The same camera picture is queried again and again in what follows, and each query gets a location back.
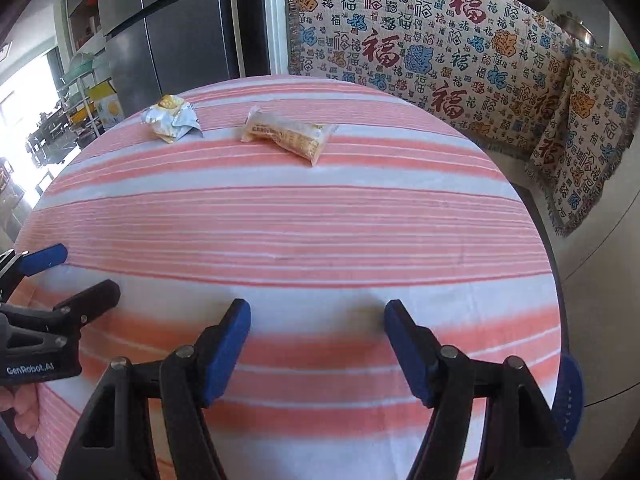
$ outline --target tiled floor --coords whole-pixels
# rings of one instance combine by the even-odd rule
[[[600,480],[640,418],[640,386],[634,386],[640,383],[640,200],[633,202],[640,174],[632,164],[640,158],[640,143],[623,159],[607,184],[609,192],[585,224],[568,238],[553,232],[544,195],[524,173],[524,163],[500,153],[488,155],[511,182],[531,191],[551,241],[570,349],[586,390],[582,424],[570,453],[578,480]]]

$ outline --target blue object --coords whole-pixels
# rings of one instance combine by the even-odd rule
[[[427,329],[418,327],[400,300],[392,300],[385,307],[385,332],[396,353],[402,373],[411,393],[425,406],[433,407],[435,392],[430,387],[430,376],[438,370],[438,360],[425,342],[420,340]]]
[[[570,354],[560,356],[558,386],[551,413],[565,446],[574,440],[584,410],[584,383],[576,360]]]
[[[250,328],[251,307],[245,300],[236,299],[226,311],[220,324],[207,329],[215,330],[219,339],[212,349],[212,354],[210,356],[206,352],[204,354],[206,362],[201,393],[205,406],[211,405],[225,392]]]
[[[33,276],[49,267],[65,263],[66,255],[66,247],[63,244],[52,245],[23,256],[18,263],[18,270],[25,276]]]

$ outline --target window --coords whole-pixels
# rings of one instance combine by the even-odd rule
[[[7,128],[15,126],[24,117],[24,110],[22,109],[22,100],[16,95],[15,92],[11,92],[0,103],[0,116]]]

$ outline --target fringe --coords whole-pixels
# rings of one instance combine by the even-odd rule
[[[620,135],[618,145],[616,146],[616,153],[609,159],[609,163],[605,166],[604,170],[598,177],[598,180],[591,188],[590,192],[582,198],[582,206],[576,211],[568,222],[564,222],[560,218],[560,212],[556,207],[556,200],[554,198],[554,191],[556,189],[555,184],[551,184],[544,176],[539,167],[533,162],[529,162],[525,168],[527,175],[529,175],[542,189],[546,198],[546,209],[551,218],[551,223],[559,236],[566,237],[574,232],[580,224],[584,221],[591,209],[598,203],[604,190],[604,185],[612,175],[616,172],[620,162],[622,161],[622,155],[624,151],[631,145],[631,141],[634,139],[634,131],[638,124],[638,118],[640,113],[640,74],[636,74],[636,83],[634,89],[634,97],[632,99],[631,112],[629,114],[628,121],[625,125],[625,131]]]
[[[460,133],[482,150],[504,153],[505,155],[517,158],[518,160],[529,160],[531,157],[531,152],[527,152],[522,148],[514,146],[508,142],[504,142],[503,140],[491,139],[468,130],[460,130]]]
[[[289,73],[291,75],[300,75],[302,72],[299,1],[300,0],[286,0],[287,35],[289,36]]]

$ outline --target pink and white striped tablecloth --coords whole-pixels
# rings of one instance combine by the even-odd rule
[[[110,358],[162,358],[233,298],[251,304],[252,331],[206,411],[231,480],[406,477],[430,412],[383,333],[396,298],[469,356],[522,356],[551,403],[554,279],[526,208],[479,148],[414,105],[334,80],[248,78],[184,97],[202,137],[166,144],[129,118],[60,174],[16,242],[62,242],[68,260],[25,280],[13,303],[51,306],[105,278],[122,290],[83,329],[82,375],[39,388],[40,476],[54,477]],[[311,168],[275,144],[239,142],[255,105],[340,126]],[[482,412],[478,402],[461,479]],[[162,478],[173,478],[157,403],[151,418]]]

